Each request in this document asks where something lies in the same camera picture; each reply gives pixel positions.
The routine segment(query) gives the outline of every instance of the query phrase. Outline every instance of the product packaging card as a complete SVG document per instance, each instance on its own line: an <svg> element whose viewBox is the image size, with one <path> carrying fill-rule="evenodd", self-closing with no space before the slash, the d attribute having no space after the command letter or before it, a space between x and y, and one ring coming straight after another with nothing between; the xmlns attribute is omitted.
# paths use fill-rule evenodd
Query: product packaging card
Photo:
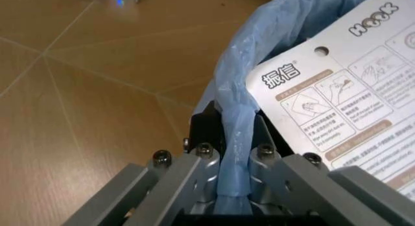
<svg viewBox="0 0 415 226"><path fill-rule="evenodd" d="M258 65L246 87L296 153L415 201L415 0L366 0Z"/></svg>

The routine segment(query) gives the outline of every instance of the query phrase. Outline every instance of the printed instructions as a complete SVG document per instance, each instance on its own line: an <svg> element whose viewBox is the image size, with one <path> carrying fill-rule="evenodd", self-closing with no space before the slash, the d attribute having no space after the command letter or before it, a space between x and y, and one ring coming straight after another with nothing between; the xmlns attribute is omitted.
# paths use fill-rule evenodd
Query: printed instructions
<svg viewBox="0 0 415 226"><path fill-rule="evenodd" d="M384 46L365 55L349 69L395 108L415 99L414 67Z"/></svg>
<svg viewBox="0 0 415 226"><path fill-rule="evenodd" d="M415 200L415 115L360 144L331 165L357 165Z"/></svg>
<svg viewBox="0 0 415 226"><path fill-rule="evenodd" d="M281 105L321 152L355 133L314 88L295 94Z"/></svg>
<svg viewBox="0 0 415 226"><path fill-rule="evenodd" d="M316 88L358 129L364 129L392 112L347 70L316 84Z"/></svg>

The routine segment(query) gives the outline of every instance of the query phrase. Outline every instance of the brown header strip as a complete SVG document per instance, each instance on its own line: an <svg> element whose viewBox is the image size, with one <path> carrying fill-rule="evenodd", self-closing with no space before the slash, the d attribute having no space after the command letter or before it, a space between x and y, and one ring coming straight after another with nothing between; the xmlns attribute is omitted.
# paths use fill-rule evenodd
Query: brown header strip
<svg viewBox="0 0 415 226"><path fill-rule="evenodd" d="M388 120L382 120L379 123L367 128L366 130L362 131L358 135L353 136L346 142L340 144L339 146L331 149L329 152L326 153L326 159L328 161L332 161L335 158L341 156L347 151L350 151L352 148L356 147L357 145L361 144L368 138L378 134L382 130L391 126L392 123Z"/></svg>
<svg viewBox="0 0 415 226"><path fill-rule="evenodd" d="M392 187L393 189L397 190L404 186L406 183L412 181L413 179L415 179L415 165L413 165L403 173L397 175L392 180L388 181L386 184Z"/></svg>
<svg viewBox="0 0 415 226"><path fill-rule="evenodd" d="M321 73L319 73L319 74L311 77L310 79L308 79L308 80L306 80L306 81L304 81L304 82L302 82L302 83L300 83L300 84L298 84L298 85L296 85L296 86L294 86L294 87L292 87L292 88L290 88L290 89L288 89L288 90L286 90L286 91L278 94L275 97L275 99L277 101L282 101L285 98L287 98L287 97L289 97L289 96L291 96L293 94L296 94L297 92L305 89L306 87L310 86L311 84L314 84L314 83L316 83L316 82L324 79L325 77L327 77L327 76L329 76L331 74L333 74L333 71L327 69L327 70L325 70L325 71L323 71L323 72L321 72Z"/></svg>

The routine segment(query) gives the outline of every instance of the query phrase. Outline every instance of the hanging hole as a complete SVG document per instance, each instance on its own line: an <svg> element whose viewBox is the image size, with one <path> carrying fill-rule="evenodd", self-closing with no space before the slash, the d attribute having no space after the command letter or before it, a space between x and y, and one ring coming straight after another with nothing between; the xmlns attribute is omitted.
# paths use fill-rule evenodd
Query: hanging hole
<svg viewBox="0 0 415 226"><path fill-rule="evenodd" d="M285 181L285 188L288 192L293 191L293 187L291 186L291 183L289 181Z"/></svg>
<svg viewBox="0 0 415 226"><path fill-rule="evenodd" d="M193 191L195 191L195 190L196 190L196 188L197 188L197 180L195 180L195 181L194 181L194 184L193 184Z"/></svg>
<svg viewBox="0 0 415 226"><path fill-rule="evenodd" d="M315 48L314 53L316 53L319 57L325 57L329 54L329 49L327 47L320 46Z"/></svg>

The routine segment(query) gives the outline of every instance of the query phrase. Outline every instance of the hook logo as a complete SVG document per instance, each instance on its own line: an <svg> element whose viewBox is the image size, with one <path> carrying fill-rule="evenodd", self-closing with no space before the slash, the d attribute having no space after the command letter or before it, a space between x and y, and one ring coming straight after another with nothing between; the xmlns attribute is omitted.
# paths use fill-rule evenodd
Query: hook logo
<svg viewBox="0 0 415 226"><path fill-rule="evenodd" d="M369 18L365 18L361 23L356 23L353 27L349 28L349 32L355 36L361 36L363 33L367 32L368 28L379 27L382 22L388 21L390 15L397 10L399 10L398 6L393 5L391 2L387 2L379 8L379 11L371 14Z"/></svg>

